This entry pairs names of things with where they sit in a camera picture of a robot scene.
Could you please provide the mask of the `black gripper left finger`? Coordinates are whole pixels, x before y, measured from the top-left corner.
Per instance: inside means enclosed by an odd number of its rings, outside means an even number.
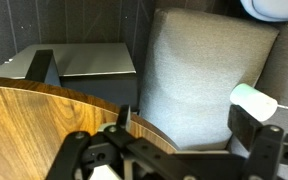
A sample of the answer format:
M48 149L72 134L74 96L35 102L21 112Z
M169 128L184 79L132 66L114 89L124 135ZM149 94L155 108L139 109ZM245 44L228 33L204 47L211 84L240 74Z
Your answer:
M128 105L120 109L115 125L91 136L86 131L68 134L46 180L88 180L97 167L108 165L124 180L198 180L198 175L173 155L144 138L130 135Z

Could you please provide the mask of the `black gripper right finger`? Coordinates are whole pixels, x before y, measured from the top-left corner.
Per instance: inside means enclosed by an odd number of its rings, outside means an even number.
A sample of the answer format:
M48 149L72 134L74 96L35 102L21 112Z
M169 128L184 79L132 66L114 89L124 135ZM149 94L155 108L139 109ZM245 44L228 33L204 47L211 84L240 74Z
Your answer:
M278 169L288 167L288 134L281 127L263 125L238 105L230 107L228 127L249 152L243 168L246 180L283 180Z

